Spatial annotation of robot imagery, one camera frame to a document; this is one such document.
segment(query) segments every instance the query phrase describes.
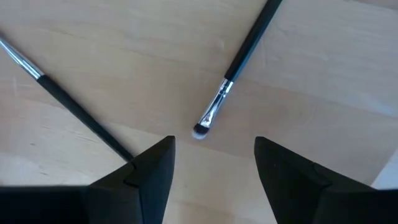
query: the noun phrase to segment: brush handle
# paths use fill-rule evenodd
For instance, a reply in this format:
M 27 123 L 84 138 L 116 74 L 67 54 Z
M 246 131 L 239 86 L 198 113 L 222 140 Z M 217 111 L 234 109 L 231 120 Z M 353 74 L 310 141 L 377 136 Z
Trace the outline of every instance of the brush handle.
M 266 5 L 262 9 L 259 17 L 232 61 L 232 64 L 229 66 L 229 69 L 224 76 L 225 79 L 234 82 L 239 77 L 239 74 L 248 62 L 281 2 L 282 0 L 268 0 L 266 2 Z
M 102 125 L 100 125 L 85 109 L 83 109 L 62 87 L 49 76 L 42 75 L 36 81 L 45 88 L 55 99 L 66 107 L 81 122 L 90 128 L 109 147 L 129 162 L 134 157 L 127 151 Z

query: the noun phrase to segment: metal ferrule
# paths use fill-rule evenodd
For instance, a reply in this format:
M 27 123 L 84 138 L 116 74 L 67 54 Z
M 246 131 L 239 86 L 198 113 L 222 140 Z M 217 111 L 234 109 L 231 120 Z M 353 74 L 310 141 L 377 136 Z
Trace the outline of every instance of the metal ferrule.
M 210 103 L 209 107 L 207 107 L 206 112 L 200 118 L 198 124 L 202 125 L 203 127 L 210 128 L 211 123 L 213 122 L 216 114 L 223 103 L 226 95 L 228 94 L 229 90 L 231 89 L 234 83 L 224 79 L 221 83 L 220 87 L 218 88 L 218 93 L 214 97 L 213 101 Z
M 42 72 L 36 65 L 34 65 L 29 59 L 25 58 L 21 53 L 18 52 L 11 44 L 7 43 L 4 39 L 0 38 L 0 46 L 10 55 L 14 61 L 21 66 L 29 75 L 35 80 L 39 79 L 44 72 Z

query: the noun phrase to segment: brush tip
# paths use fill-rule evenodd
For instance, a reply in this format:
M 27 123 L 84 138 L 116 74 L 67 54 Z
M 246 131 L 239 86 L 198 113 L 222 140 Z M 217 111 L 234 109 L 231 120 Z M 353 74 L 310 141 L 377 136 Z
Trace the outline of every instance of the brush tip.
M 202 140 L 206 137 L 209 128 L 203 127 L 200 124 L 195 125 L 192 130 L 192 137 L 197 140 Z

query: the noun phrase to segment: makeup brush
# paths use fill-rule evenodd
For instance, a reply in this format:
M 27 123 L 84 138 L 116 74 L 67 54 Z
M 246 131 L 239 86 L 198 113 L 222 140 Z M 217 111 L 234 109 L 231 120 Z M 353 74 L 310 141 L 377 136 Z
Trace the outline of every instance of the makeup brush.
M 124 148 L 102 125 L 100 125 L 85 109 L 83 109 L 61 86 L 49 76 L 45 75 L 36 65 L 18 52 L 11 44 L 0 37 L 0 46 L 21 66 L 31 77 L 33 77 L 43 88 L 45 88 L 55 99 L 66 107 L 81 122 L 90 128 L 110 148 L 119 154 L 126 162 L 134 157 Z
M 200 118 L 199 122 L 195 125 L 192 131 L 192 136 L 195 139 L 204 139 L 210 130 L 212 123 L 215 120 L 216 114 L 223 103 L 226 95 L 233 86 L 235 80 L 239 77 L 242 69 L 249 60 L 256 45 L 261 39 L 262 34 L 267 29 L 272 17 L 278 9 L 282 0 L 268 0 L 262 9 L 259 17 L 252 26 L 248 36 L 244 40 L 238 54 L 235 56 L 232 64 L 225 73 L 224 80 L 221 82 L 220 87 L 213 101 L 207 107 L 207 110 Z

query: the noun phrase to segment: light wood surface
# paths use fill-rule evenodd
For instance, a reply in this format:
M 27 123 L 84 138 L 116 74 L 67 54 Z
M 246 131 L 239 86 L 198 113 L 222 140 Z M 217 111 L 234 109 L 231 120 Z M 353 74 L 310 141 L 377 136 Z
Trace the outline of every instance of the light wood surface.
M 398 148 L 398 13 L 285 0 L 204 141 L 191 130 L 264 0 L 4 0 L 0 31 L 127 142 L 178 140 L 166 223 L 275 223 L 256 136 L 366 184 Z M 0 182 L 89 184 L 123 161 L 0 53 Z

